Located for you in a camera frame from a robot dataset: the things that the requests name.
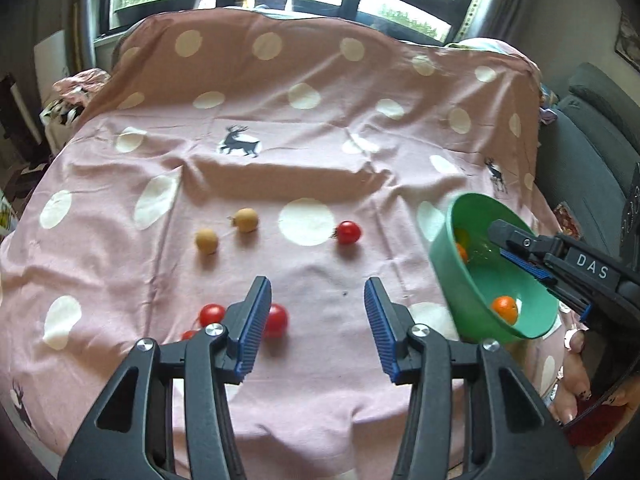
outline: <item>orange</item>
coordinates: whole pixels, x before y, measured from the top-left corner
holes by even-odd
[[[456,243],[456,248],[458,249],[458,254],[460,255],[460,258],[462,258],[462,261],[467,263],[469,261],[469,256],[466,254],[465,248],[459,243]]]
[[[491,303],[494,312],[510,325],[516,324],[518,320],[518,306],[516,300],[511,296],[500,296]]]

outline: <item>green bowl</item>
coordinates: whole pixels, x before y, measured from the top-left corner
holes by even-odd
[[[477,193],[460,195],[449,206],[431,245],[431,263],[462,339],[493,338],[509,343],[542,337],[556,320],[558,300],[533,276],[500,256],[500,249],[486,233],[498,219],[531,232],[497,200]],[[469,257],[466,265],[458,254],[454,230],[468,233],[468,239],[462,240]],[[499,296],[511,296],[518,304],[520,315],[513,326],[491,309],[491,302]]]

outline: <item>wall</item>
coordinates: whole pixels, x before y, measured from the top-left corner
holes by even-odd
[[[640,73],[614,50],[620,13],[616,0],[536,0],[513,44],[561,96],[576,67],[590,62],[640,105]]]

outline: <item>red cloth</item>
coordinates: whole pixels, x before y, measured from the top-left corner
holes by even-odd
[[[578,399],[578,416],[596,402],[594,397],[590,400]],[[625,413],[624,406],[609,406],[601,404],[591,415],[581,420],[566,434],[572,446],[597,446],[616,427]]]

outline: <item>metal screw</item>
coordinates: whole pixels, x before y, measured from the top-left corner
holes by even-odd
[[[140,339],[136,343],[136,348],[138,348],[138,350],[140,350],[141,352],[147,352],[151,350],[153,347],[154,347],[154,342],[148,338]]]
[[[429,332],[429,327],[421,323],[418,323],[411,327],[411,333],[416,337],[427,337],[429,335]]]
[[[225,331],[225,327],[220,325],[220,323],[211,323],[210,325],[207,325],[205,327],[204,331],[207,333],[207,335],[215,337],[222,334]]]
[[[500,348],[500,343],[498,343],[495,339],[487,339],[482,342],[482,348],[489,352],[496,352],[498,348]]]

